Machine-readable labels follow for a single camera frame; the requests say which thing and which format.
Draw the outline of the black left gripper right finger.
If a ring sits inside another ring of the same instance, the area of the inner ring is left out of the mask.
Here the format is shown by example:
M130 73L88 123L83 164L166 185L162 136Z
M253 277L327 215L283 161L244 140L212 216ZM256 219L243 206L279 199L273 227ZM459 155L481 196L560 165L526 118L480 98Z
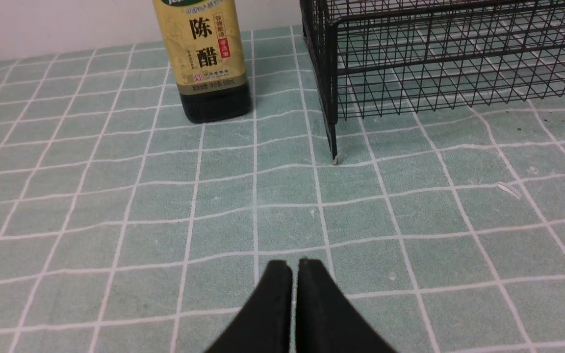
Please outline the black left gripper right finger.
M296 298L297 353L395 352L347 300L320 260L300 260Z

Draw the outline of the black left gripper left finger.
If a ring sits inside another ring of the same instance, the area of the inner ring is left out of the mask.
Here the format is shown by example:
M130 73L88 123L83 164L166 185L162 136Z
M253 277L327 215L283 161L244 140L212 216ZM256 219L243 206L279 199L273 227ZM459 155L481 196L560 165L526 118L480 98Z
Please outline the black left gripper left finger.
M288 353L291 335L292 270L271 260L240 312L207 353Z

